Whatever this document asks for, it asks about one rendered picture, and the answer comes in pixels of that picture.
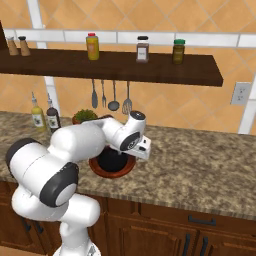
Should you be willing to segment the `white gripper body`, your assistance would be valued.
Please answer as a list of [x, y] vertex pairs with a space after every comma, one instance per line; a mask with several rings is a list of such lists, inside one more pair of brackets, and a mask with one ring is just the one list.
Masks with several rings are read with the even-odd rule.
[[151, 148], [143, 147], [143, 146], [135, 146], [133, 149], [127, 150], [126, 154], [135, 156], [140, 159], [148, 160], [150, 156]]

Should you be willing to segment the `red-brown bowl black inside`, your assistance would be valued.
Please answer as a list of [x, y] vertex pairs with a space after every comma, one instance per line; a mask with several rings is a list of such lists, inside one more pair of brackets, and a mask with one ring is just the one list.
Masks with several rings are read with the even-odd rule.
[[135, 166], [136, 158], [106, 146], [100, 155], [89, 160], [92, 171], [103, 178], [115, 179], [128, 174]]

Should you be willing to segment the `tan pepper shaker dark top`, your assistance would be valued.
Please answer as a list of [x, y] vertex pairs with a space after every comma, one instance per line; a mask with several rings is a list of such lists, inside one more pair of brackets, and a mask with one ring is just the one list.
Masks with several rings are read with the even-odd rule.
[[30, 49], [28, 47], [28, 44], [26, 42], [25, 36], [19, 36], [18, 39], [20, 40], [20, 49], [21, 49], [21, 55], [22, 56], [30, 56]]

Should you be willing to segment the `hanging grey ladle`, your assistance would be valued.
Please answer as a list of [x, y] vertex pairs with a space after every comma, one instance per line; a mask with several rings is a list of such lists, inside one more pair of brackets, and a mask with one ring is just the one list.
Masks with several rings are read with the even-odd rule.
[[[116, 82], [113, 82], [113, 94], [116, 94]], [[108, 109], [111, 111], [117, 111], [119, 106], [120, 104], [116, 99], [108, 103]]]

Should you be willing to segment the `green potted plant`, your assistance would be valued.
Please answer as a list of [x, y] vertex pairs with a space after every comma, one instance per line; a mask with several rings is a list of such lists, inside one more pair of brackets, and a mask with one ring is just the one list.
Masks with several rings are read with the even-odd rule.
[[97, 119], [98, 116], [89, 109], [82, 109], [80, 111], [78, 111], [72, 118], [72, 123], [73, 124], [81, 124], [84, 121], [88, 121], [88, 120], [95, 120]]

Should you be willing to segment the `hanging grey fork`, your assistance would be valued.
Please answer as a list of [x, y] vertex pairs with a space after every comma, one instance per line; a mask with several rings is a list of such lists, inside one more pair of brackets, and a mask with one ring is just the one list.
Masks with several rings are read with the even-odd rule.
[[102, 86], [102, 106], [106, 108], [106, 96], [104, 92], [104, 80], [101, 80], [101, 86]]

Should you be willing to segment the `dark vinegar bottle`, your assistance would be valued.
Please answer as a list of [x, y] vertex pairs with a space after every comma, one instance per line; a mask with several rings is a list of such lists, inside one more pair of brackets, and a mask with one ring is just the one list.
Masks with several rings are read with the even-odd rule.
[[58, 111], [53, 107], [52, 99], [48, 98], [48, 109], [46, 111], [48, 124], [52, 133], [61, 127]]

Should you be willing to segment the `brown spice jar black lid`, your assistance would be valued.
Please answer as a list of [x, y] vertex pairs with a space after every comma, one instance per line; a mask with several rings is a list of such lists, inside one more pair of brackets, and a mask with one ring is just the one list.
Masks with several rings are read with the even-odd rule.
[[137, 37], [137, 62], [146, 63], [149, 58], [149, 43], [147, 36], [138, 36]]

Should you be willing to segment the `yellow oil bottle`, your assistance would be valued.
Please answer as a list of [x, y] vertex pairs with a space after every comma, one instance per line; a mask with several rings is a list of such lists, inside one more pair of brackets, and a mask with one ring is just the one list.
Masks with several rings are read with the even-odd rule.
[[44, 113], [43, 113], [43, 110], [38, 106], [37, 99], [35, 96], [32, 96], [32, 104], [33, 104], [33, 108], [31, 110], [31, 113], [32, 113], [34, 125], [39, 131], [45, 131], [46, 121], [45, 121]]

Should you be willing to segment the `brown wooden drawer front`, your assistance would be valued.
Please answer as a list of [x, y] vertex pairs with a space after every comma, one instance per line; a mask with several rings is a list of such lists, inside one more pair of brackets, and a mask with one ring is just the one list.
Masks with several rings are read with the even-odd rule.
[[[198, 226], [201, 228], [221, 230], [225, 232], [240, 233], [256, 237], [256, 221], [221, 216], [210, 213], [202, 213], [190, 210], [182, 210], [165, 206], [139, 203], [138, 213], [148, 219], [179, 223], [184, 225]], [[194, 218], [210, 220], [216, 219], [216, 226], [202, 225], [188, 222], [188, 215]]]

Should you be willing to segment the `yellow bottle red cap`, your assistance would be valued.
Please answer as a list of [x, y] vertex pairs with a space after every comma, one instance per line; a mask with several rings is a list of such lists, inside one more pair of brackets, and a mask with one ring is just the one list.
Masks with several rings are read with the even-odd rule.
[[99, 59], [99, 40], [95, 33], [89, 33], [86, 37], [88, 58], [90, 60]]

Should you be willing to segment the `tan salt shaker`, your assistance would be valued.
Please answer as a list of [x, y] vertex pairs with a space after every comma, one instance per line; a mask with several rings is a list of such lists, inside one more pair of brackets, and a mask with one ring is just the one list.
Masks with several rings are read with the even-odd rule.
[[7, 38], [7, 43], [8, 43], [8, 47], [9, 47], [9, 53], [11, 56], [17, 56], [19, 54], [17, 46], [14, 42], [14, 38], [13, 37], [8, 37]]

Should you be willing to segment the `dark wooden wall shelf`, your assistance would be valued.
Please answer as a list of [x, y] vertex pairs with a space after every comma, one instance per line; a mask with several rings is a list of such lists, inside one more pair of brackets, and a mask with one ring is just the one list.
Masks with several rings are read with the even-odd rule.
[[0, 51], [0, 73], [152, 82], [220, 87], [223, 78], [211, 55], [184, 57], [175, 65], [169, 54], [152, 53], [138, 63], [133, 52], [101, 52], [90, 61], [84, 50], [33, 49], [27, 57]]

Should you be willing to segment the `white wall outlet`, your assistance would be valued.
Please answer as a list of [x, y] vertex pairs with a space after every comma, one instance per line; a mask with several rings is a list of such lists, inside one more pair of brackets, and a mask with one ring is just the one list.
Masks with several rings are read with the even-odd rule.
[[250, 82], [236, 82], [232, 94], [231, 105], [245, 105], [251, 91]]

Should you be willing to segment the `dark wooden wall cabinet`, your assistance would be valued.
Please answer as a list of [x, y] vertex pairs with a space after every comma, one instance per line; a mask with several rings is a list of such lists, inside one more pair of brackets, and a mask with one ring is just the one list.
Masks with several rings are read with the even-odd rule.
[[5, 39], [4, 30], [0, 20], [0, 51], [8, 49], [7, 42]]

